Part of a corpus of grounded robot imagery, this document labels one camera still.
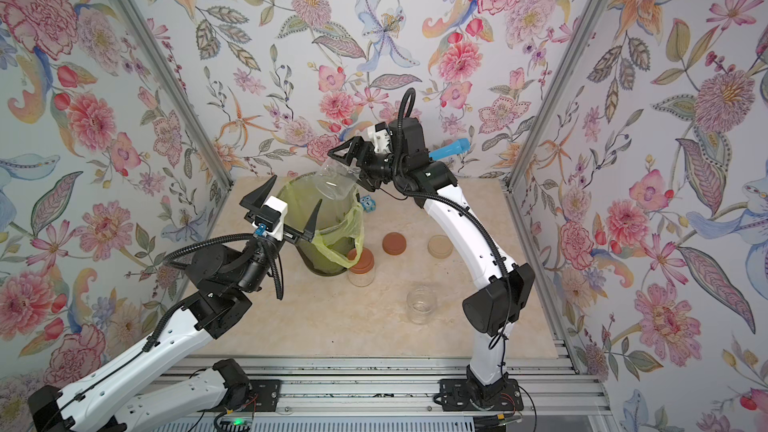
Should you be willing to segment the clear plastic rice jar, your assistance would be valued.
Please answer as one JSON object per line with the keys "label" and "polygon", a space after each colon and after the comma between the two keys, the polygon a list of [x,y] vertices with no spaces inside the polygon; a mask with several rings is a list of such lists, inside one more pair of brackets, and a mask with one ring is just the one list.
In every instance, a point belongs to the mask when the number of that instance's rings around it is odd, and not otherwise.
{"label": "clear plastic rice jar", "polygon": [[410,322],[417,325],[428,323],[438,307],[435,292],[426,285],[418,285],[406,296],[406,313]]}

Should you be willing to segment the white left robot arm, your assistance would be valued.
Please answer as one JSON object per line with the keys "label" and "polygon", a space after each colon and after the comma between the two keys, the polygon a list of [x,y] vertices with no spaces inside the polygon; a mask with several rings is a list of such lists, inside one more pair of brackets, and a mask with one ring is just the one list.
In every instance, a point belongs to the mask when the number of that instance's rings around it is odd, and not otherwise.
{"label": "white left robot arm", "polygon": [[155,379],[222,337],[246,314],[265,277],[284,295],[278,267],[286,243],[309,242],[321,206],[302,229],[286,222],[289,205],[271,195],[276,180],[243,197],[250,233],[229,234],[166,255],[196,292],[171,306],[154,330],[116,359],[63,388],[46,385],[28,399],[37,431],[153,431],[189,414],[220,415],[249,407],[259,392],[234,359],[222,359],[172,386],[146,392]]}

